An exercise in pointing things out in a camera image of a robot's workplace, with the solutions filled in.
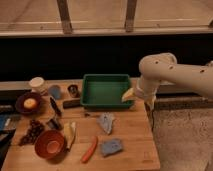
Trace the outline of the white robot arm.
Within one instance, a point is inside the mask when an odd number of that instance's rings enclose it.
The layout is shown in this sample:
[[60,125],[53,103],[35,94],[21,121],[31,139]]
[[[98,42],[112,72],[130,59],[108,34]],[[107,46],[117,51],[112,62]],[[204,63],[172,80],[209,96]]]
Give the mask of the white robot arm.
[[134,87],[122,95],[122,102],[138,97],[153,110],[162,81],[213,99],[213,66],[178,64],[172,53],[160,53],[143,57],[139,62],[139,71],[140,78]]

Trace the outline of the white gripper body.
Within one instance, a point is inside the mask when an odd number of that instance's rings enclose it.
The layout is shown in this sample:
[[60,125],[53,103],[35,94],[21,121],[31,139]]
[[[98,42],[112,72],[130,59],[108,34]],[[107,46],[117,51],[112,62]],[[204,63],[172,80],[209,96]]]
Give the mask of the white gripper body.
[[154,102],[156,100],[156,93],[158,89],[158,82],[140,77],[134,87],[134,93],[141,98],[150,110],[154,109]]

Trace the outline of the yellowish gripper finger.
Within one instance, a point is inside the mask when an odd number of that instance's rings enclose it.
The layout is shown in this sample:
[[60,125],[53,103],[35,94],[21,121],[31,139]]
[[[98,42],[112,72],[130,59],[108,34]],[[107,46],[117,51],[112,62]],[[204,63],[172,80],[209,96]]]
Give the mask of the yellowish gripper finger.
[[123,95],[122,95],[122,101],[126,102],[129,100],[134,100],[135,99],[135,94],[134,94],[134,89],[130,88],[128,89]]

